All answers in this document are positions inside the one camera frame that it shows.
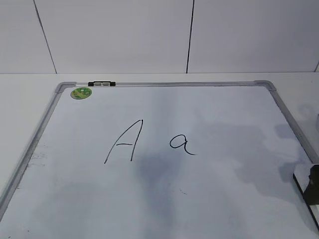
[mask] round sticker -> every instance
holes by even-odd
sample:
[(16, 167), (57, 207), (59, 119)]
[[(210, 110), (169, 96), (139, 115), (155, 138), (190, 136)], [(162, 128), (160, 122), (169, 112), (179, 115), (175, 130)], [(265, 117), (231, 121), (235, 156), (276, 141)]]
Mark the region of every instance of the round sticker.
[(76, 88), (71, 92), (71, 97), (76, 100), (82, 100), (85, 98), (88, 98), (92, 94), (92, 91), (90, 88), (87, 87), (80, 87)]

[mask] table surface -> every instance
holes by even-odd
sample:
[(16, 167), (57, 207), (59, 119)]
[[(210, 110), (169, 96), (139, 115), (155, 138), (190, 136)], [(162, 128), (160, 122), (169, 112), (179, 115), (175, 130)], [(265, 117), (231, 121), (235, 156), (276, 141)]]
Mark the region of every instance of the table surface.
[(319, 154), (319, 73), (223, 73), (223, 74), (3, 74), (0, 75), (0, 192), (39, 123), (60, 82), (225, 82), (268, 80), (274, 83), (282, 100)]

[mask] black object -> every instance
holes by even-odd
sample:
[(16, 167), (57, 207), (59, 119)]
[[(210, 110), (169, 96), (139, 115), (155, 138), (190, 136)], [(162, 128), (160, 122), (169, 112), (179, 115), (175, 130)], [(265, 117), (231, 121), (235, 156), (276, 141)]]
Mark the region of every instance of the black object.
[(93, 82), (89, 82), (88, 86), (94, 86), (94, 83), (103, 83), (103, 82), (108, 82), (110, 84), (110, 86), (116, 85), (116, 83), (114, 81), (93, 81)]
[(319, 205), (319, 165), (310, 169), (309, 184), (303, 198), (308, 205)]

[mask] white wall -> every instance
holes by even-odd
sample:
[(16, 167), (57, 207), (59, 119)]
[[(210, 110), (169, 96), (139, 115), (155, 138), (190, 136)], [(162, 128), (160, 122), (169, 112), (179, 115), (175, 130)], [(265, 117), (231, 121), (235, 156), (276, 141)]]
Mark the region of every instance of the white wall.
[[(185, 73), (192, 0), (36, 0), (58, 73)], [(195, 0), (188, 72), (314, 71), (318, 0)], [(0, 73), (54, 73), (32, 0), (0, 1)]]
[(37, 0), (58, 73), (186, 71), (192, 0)]
[(0, 73), (54, 73), (32, 0), (0, 1)]
[(318, 0), (195, 0), (189, 72), (314, 71)]

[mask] whiteboard hanger clip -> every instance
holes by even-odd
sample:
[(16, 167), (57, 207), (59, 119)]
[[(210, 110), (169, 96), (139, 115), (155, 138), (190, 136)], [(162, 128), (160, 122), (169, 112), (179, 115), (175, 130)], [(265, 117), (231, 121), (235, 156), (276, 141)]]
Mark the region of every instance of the whiteboard hanger clip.
[(88, 86), (115, 86), (116, 83), (114, 81), (93, 81), (89, 82)]

